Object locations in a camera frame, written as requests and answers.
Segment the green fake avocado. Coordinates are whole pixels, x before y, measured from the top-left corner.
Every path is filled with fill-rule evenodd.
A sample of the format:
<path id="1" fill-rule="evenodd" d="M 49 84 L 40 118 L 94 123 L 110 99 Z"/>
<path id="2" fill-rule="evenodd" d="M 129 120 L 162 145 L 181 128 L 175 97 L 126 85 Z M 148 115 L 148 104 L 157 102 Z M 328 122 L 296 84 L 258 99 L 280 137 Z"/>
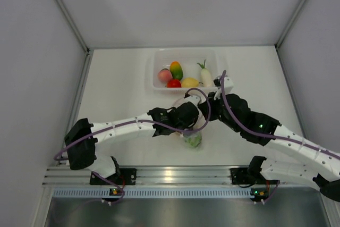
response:
<path id="1" fill-rule="evenodd" d="M 179 62 L 175 61 L 170 64 L 169 70 L 172 74 L 173 79 L 182 80 L 183 70 Z"/>

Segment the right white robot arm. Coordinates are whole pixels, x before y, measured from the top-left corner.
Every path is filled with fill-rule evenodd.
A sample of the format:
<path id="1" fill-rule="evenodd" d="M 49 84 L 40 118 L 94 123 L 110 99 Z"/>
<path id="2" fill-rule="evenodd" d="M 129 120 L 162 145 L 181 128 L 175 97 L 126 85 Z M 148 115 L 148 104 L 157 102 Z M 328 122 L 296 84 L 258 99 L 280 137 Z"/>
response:
<path id="1" fill-rule="evenodd" d="M 339 153 L 299 136 L 269 115 L 250 110 L 247 101 L 236 94 L 216 97 L 210 93 L 199 110 L 205 119 L 221 121 L 246 141 L 295 159 L 295 163 L 287 163 L 253 157 L 248 166 L 252 182 L 265 179 L 302 184 L 339 201 Z"/>

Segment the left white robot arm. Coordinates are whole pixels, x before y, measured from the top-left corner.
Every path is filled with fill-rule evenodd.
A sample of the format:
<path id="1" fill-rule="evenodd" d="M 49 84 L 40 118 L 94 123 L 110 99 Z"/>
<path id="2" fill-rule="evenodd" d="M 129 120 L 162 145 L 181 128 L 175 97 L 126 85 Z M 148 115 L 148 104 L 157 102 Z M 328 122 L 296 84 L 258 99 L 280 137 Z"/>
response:
<path id="1" fill-rule="evenodd" d="M 71 170 L 89 169 L 108 184 L 120 178 L 113 145 L 140 137 L 169 136 L 192 127 L 199 116 L 197 105 L 184 102 L 168 109 L 156 107 L 140 116 L 116 122 L 90 123 L 78 120 L 65 136 Z"/>

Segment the pale yellow fake pear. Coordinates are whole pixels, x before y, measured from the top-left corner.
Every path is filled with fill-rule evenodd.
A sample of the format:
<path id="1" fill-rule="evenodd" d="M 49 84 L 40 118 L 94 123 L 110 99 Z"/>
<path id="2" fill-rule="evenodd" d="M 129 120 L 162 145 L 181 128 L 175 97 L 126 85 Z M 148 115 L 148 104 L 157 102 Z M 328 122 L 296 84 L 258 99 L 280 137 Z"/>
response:
<path id="1" fill-rule="evenodd" d="M 185 78 L 181 81 L 181 87 L 182 88 L 195 88 L 198 87 L 200 82 L 196 80 L 195 78 Z"/>

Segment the clear zip top bag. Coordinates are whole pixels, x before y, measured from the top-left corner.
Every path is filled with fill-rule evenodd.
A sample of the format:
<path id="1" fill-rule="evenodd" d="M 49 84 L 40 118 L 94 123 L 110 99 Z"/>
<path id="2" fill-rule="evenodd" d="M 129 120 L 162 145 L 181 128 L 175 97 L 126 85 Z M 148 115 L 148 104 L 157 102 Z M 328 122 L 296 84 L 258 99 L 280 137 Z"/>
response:
<path id="1" fill-rule="evenodd" d="M 173 107 L 179 108 L 184 103 L 186 103 L 186 102 L 183 100 L 183 98 L 180 98 L 180 99 L 175 101 L 175 103 L 173 104 Z M 198 106 L 197 106 L 197 110 L 198 110 L 198 116 L 194 118 L 193 123 L 190 124 L 188 128 L 185 128 L 185 130 L 188 130 L 188 133 L 182 134 L 182 133 L 177 132 L 177 134 L 180 136 L 180 138 L 183 141 L 184 141 L 185 136 L 191 136 L 193 134 L 200 134 L 202 136 L 202 130 L 200 130 L 200 131 L 197 131 L 197 130 L 200 129 L 202 126 L 204 126 L 206 121 L 205 121 L 204 117 L 202 116 L 202 113 L 198 109 Z"/>

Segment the pink fake peach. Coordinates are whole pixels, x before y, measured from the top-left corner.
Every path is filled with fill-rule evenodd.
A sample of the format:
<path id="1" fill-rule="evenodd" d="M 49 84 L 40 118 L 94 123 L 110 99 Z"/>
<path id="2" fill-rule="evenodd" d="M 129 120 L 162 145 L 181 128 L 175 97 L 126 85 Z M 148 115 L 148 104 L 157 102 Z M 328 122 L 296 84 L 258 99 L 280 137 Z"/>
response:
<path id="1" fill-rule="evenodd" d="M 168 83 L 172 79 L 173 79 L 173 76 L 169 69 L 162 69 L 158 72 L 158 80 L 161 83 Z"/>

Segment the red fake apple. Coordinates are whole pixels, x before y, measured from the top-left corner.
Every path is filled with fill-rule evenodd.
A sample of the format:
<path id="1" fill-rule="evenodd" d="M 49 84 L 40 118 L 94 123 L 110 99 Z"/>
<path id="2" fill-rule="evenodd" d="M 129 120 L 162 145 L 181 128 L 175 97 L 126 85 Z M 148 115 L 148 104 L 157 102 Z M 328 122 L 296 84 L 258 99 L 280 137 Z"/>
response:
<path id="1" fill-rule="evenodd" d="M 166 84 L 167 88 L 181 88 L 181 82 L 177 79 L 172 79 Z"/>

